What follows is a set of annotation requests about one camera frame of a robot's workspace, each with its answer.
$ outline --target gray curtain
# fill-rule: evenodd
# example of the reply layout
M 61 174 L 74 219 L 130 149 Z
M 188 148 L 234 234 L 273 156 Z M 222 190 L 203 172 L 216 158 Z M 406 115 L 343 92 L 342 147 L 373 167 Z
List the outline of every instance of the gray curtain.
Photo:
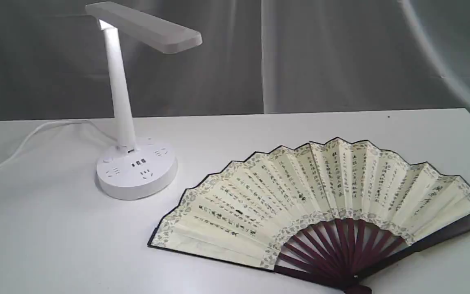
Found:
M 113 117 L 104 39 L 84 12 L 98 1 L 0 1 L 0 120 Z M 114 1 L 204 40 L 165 55 L 120 33 L 134 116 L 262 113 L 260 2 Z
M 466 107 L 470 1 L 263 0 L 265 112 Z

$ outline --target power cord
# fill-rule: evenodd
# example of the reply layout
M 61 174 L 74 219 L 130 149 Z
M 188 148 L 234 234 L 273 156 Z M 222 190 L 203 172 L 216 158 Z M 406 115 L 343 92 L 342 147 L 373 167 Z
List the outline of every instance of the power cord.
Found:
M 110 136 L 109 134 L 106 134 L 106 132 L 99 129 L 92 121 L 89 121 L 88 119 L 75 119 L 75 120 L 66 120 L 66 121 L 49 121 L 47 123 L 45 122 L 42 125 L 39 125 L 32 132 L 30 132 L 30 134 L 28 134 L 24 138 L 24 140 L 21 142 L 19 147 L 17 147 L 17 149 L 13 152 L 13 154 L 9 158 L 7 158 L 5 161 L 0 163 L 0 167 L 4 166 L 8 162 L 10 162 L 12 159 L 14 159 L 17 156 L 17 154 L 19 152 L 21 152 L 21 150 L 23 149 L 24 145 L 28 142 L 28 140 L 30 140 L 30 138 L 32 138 L 32 136 L 34 136 L 37 132 L 39 132 L 44 127 L 46 127 L 48 125 L 74 125 L 74 124 L 77 124 L 77 123 L 89 123 L 90 125 L 92 125 L 96 130 L 98 130 L 101 134 L 103 134 L 107 138 L 112 139 L 113 141 L 117 141 L 116 138 L 114 138 L 113 136 Z

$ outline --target paper fan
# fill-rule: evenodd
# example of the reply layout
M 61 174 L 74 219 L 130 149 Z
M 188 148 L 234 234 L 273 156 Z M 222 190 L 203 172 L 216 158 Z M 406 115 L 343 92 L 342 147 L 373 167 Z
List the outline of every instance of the paper fan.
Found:
M 185 190 L 150 247 L 371 293 L 366 277 L 470 231 L 470 186 L 369 141 L 280 146 Z

